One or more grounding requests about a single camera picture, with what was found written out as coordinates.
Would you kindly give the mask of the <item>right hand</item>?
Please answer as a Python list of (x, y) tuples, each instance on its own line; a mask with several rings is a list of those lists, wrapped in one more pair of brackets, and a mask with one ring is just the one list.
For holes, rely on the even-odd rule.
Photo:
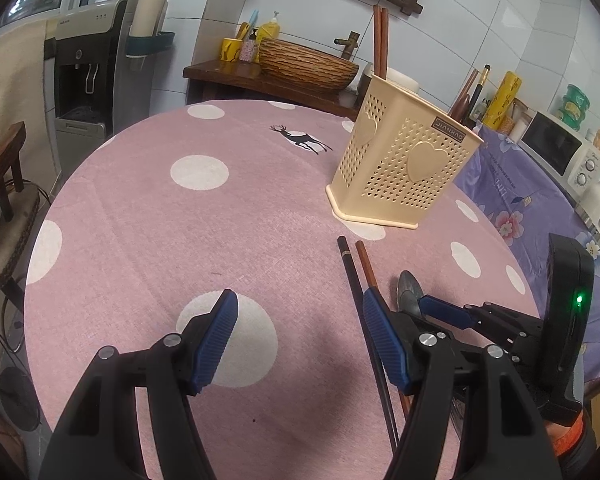
[(575, 477), (596, 451), (596, 439), (590, 418), (582, 411), (572, 426), (546, 422), (545, 429), (565, 479)]

